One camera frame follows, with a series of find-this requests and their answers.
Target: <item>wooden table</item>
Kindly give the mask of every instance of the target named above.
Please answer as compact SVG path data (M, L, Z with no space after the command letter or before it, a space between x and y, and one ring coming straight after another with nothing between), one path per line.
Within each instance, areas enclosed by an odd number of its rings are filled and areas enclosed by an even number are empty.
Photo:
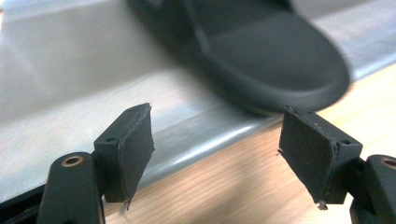
M362 157L396 157L396 64L354 84L319 114L364 145ZM319 211L281 156L280 123L136 193L107 223L350 223L344 205Z

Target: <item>black shoe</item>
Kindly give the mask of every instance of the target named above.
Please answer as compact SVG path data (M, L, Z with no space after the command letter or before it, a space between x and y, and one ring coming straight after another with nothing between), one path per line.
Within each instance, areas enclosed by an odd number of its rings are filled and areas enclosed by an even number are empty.
M319 110L347 91L332 43L281 0L129 0L180 58L253 111Z

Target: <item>wooden surface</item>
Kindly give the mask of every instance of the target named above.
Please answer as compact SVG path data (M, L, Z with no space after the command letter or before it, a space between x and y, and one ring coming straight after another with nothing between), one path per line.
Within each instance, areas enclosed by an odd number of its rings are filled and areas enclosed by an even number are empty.
M396 64L354 84L319 114L361 141L362 157L396 157ZM280 123L138 191L107 223L350 223L351 197L319 211L284 159Z

